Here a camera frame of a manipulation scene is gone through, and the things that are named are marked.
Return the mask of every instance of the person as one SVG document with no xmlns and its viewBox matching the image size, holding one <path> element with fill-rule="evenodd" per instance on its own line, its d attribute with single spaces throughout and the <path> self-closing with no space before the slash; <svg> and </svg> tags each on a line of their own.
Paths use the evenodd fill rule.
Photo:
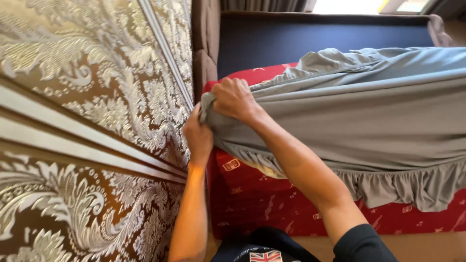
<svg viewBox="0 0 466 262">
<path fill-rule="evenodd" d="M 334 262 L 392 262 L 395 256 L 355 205 L 345 184 L 305 144 L 279 126 L 254 100 L 245 80 L 224 78 L 212 87 L 213 109 L 251 127 L 276 157 L 288 179 L 318 209 L 334 246 Z M 203 261 L 207 243 L 205 172 L 212 131 L 199 122 L 197 104 L 183 127 L 191 151 L 189 172 L 171 239 L 168 261 Z M 262 227 L 225 239 L 213 262 L 316 262 L 285 232 Z"/>
</svg>

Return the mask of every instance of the black shirt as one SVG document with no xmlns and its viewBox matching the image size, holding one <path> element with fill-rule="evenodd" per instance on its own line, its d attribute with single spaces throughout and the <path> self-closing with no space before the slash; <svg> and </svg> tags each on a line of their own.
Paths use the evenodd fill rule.
<svg viewBox="0 0 466 262">
<path fill-rule="evenodd" d="M 334 262 L 397 262 L 369 224 L 350 229 L 333 248 Z M 319 262 L 285 232 L 261 227 L 248 237 L 224 239 L 212 262 Z"/>
</svg>

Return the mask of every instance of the wrinkled fabric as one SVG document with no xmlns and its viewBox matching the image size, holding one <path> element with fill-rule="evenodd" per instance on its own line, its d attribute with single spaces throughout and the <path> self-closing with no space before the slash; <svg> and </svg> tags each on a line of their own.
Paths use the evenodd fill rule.
<svg viewBox="0 0 466 262">
<path fill-rule="evenodd" d="M 250 88 L 370 207 L 396 202 L 440 211 L 466 187 L 466 48 L 329 48 Z M 201 121 L 216 146 L 286 178 L 261 138 L 213 111 L 214 100 L 202 96 Z"/>
</svg>

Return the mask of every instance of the hand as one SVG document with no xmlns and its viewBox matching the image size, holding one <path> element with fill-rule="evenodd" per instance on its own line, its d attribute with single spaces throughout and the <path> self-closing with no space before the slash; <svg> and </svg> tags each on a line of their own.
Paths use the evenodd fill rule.
<svg viewBox="0 0 466 262">
<path fill-rule="evenodd" d="M 213 147 L 213 138 L 209 126 L 199 122 L 200 108 L 201 105 L 198 103 L 192 110 L 191 115 L 183 127 L 183 134 L 188 141 L 188 147 L 191 151 L 190 162 L 192 164 L 206 166 L 210 151 Z"/>
<path fill-rule="evenodd" d="M 217 98 L 213 109 L 227 117 L 233 117 L 248 124 L 262 108 L 256 103 L 244 79 L 225 77 L 221 83 L 212 87 L 212 94 Z"/>
</svg>

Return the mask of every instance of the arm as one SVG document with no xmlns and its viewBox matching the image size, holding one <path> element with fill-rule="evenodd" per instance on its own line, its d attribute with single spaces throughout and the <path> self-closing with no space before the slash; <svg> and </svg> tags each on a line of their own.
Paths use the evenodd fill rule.
<svg viewBox="0 0 466 262">
<path fill-rule="evenodd" d="M 207 245 L 205 169 L 212 150 L 212 132 L 200 124 L 197 104 L 183 127 L 191 151 L 188 179 L 171 237 L 168 261 L 203 261 Z"/>
<path fill-rule="evenodd" d="M 246 81 L 225 78 L 212 93 L 214 109 L 254 129 L 290 181 L 317 207 L 333 245 L 351 228 L 367 223 L 345 184 L 255 102 Z"/>
</svg>

